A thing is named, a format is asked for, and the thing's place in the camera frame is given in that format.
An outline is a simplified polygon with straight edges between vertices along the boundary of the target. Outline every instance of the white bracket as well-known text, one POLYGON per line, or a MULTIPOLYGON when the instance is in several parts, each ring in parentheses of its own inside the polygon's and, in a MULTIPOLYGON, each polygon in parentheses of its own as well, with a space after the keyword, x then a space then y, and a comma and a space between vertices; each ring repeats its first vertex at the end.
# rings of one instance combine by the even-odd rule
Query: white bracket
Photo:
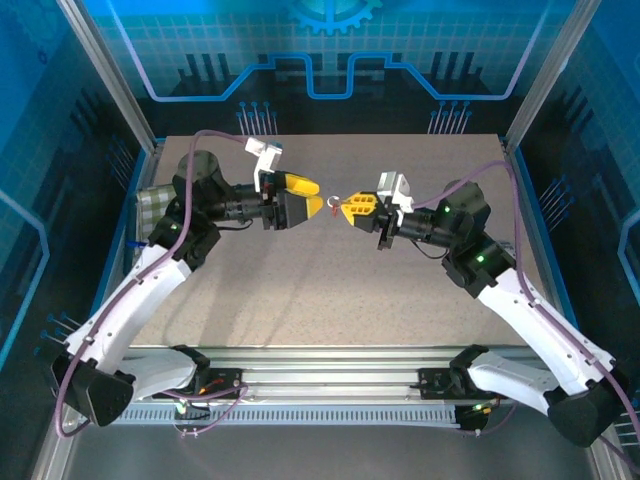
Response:
POLYGON ((380 175, 376 193, 383 202, 387 197, 391 197, 391 204, 398 207, 398 225, 402 225, 405 213, 413 212, 411 188, 404 174, 383 172, 380 175))
POLYGON ((282 149, 271 143, 265 143, 255 137, 249 137, 244 149, 258 157, 256 168, 253 170, 253 183, 257 193, 260 193, 260 173, 273 173, 278 165, 282 149))

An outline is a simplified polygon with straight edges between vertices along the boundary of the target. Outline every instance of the glass panel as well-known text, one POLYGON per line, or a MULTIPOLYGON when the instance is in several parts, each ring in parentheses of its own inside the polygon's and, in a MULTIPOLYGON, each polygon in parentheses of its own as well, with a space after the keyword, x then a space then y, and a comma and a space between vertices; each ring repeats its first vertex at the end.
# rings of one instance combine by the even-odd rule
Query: glass panel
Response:
POLYGON ((640 32, 605 0, 522 144, 580 328, 640 359, 640 32))
POLYGON ((85 3, 165 136, 505 133, 574 2, 85 3))
POLYGON ((0 464, 23 479, 54 402, 40 348, 68 332, 48 320, 88 315, 140 147, 55 2, 0 2, 0 64, 0 464))

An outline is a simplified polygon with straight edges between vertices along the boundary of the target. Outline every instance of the black cylinder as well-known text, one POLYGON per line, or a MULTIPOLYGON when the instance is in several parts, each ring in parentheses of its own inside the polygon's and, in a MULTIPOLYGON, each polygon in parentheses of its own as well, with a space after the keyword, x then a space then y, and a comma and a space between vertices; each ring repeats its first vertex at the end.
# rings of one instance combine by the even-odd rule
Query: black cylinder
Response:
POLYGON ((402 225, 398 228, 395 235, 416 242, 449 248, 453 242, 453 233, 449 230, 439 228, 434 222, 435 212, 432 210, 418 210, 413 213, 405 213, 402 225))
POLYGON ((212 222, 235 220, 245 222, 262 216, 262 195, 254 190, 253 184, 233 187, 235 198, 209 206, 207 216, 212 222))

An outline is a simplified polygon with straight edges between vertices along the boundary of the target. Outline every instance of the black bracket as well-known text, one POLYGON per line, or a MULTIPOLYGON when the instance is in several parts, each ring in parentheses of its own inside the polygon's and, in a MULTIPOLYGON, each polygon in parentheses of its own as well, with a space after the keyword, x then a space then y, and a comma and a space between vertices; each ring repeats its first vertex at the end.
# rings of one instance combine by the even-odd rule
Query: black bracket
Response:
POLYGON ((491 400, 495 393, 482 390, 461 390, 459 380, 449 368, 421 368, 418 383, 411 385, 420 391, 421 400, 491 400))

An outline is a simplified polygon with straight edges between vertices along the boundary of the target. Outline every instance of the black joint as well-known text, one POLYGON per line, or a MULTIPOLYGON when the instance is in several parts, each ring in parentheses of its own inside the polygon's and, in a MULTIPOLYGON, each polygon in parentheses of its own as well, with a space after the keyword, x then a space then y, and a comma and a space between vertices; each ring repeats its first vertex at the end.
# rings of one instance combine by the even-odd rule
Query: black joint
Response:
POLYGON ((489 349, 482 345, 471 345, 460 352, 451 362, 449 367, 451 368, 451 378, 453 381, 453 391, 460 395, 475 395, 479 390, 471 377, 469 376, 469 367, 473 364, 473 361, 483 353, 487 353, 489 349))

